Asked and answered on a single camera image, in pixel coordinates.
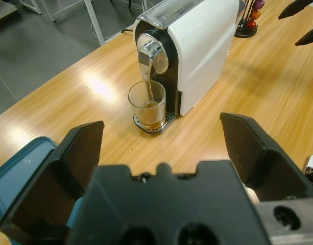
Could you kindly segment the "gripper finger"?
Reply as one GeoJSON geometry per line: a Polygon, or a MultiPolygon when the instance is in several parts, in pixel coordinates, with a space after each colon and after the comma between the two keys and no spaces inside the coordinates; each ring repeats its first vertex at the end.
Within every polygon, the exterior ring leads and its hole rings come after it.
{"type": "Polygon", "coordinates": [[[68,219],[100,159],[103,121],[72,128],[44,158],[0,219],[19,244],[64,244],[68,219]]]}
{"type": "Polygon", "coordinates": [[[227,152],[240,180],[261,202],[313,198],[313,185],[251,117],[221,113],[227,152]]]}
{"type": "Polygon", "coordinates": [[[293,16],[312,3],[313,0],[295,0],[280,13],[278,19],[284,19],[293,16]]]}
{"type": "Polygon", "coordinates": [[[313,29],[306,33],[300,40],[295,43],[295,46],[307,45],[313,43],[313,29]]]}

